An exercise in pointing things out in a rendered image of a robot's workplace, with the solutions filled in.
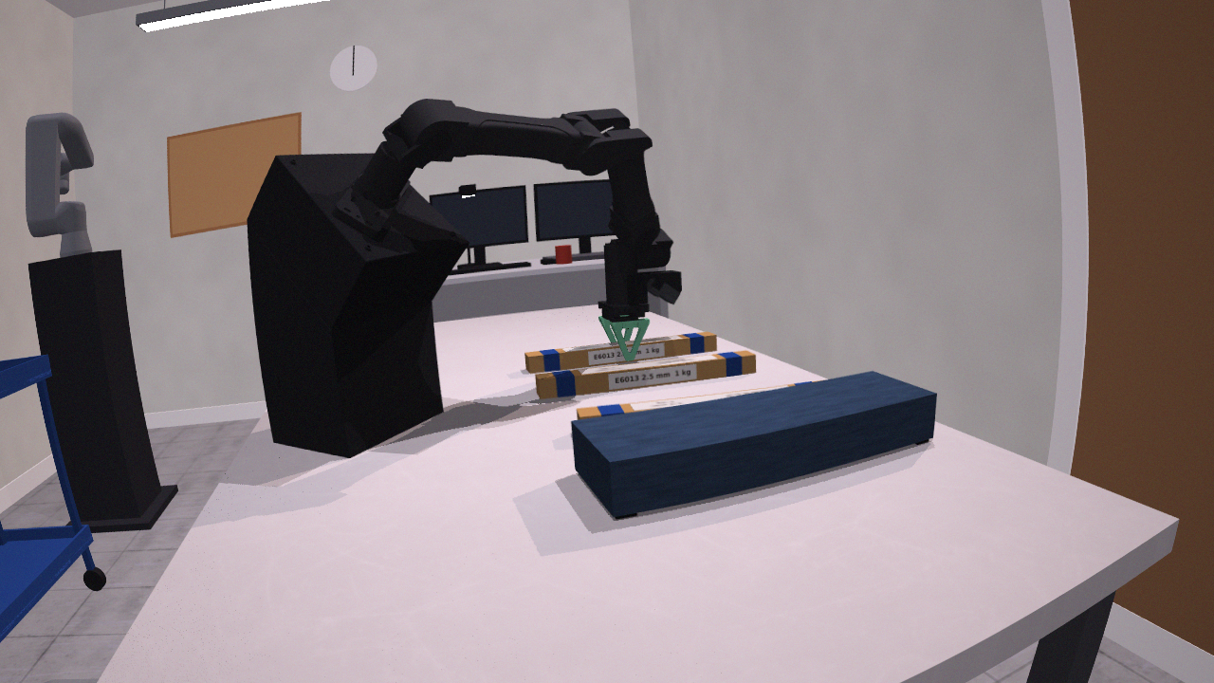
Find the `tan box with white label and blue band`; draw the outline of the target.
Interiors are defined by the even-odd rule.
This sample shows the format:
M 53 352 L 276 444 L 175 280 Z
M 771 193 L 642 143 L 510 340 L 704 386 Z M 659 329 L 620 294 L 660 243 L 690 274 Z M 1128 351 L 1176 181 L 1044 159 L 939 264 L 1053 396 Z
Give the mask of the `tan box with white label and blue band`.
M 805 385 L 805 383 L 794 383 Z M 782 386 L 794 386 L 794 385 L 782 385 Z M 677 406 L 677 405 L 690 405 L 694 402 L 707 402 L 707 399 L 716 399 L 724 397 L 745 395 L 758 392 L 768 392 L 768 389 L 782 388 L 782 386 L 767 386 L 767 388 L 760 389 L 745 389 L 744 392 L 728 392 L 714 395 L 697 395 L 697 397 L 680 397 L 673 399 L 654 399 L 653 402 L 635 402 L 626 403 L 626 405 L 603 405 L 603 406 L 588 406 L 577 408 L 577 417 L 580 419 L 592 419 L 592 416 L 605 416 L 605 415 L 618 415 L 618 414 L 631 414 L 645 410 L 651 410 L 652 408 L 664 408 L 664 406 Z

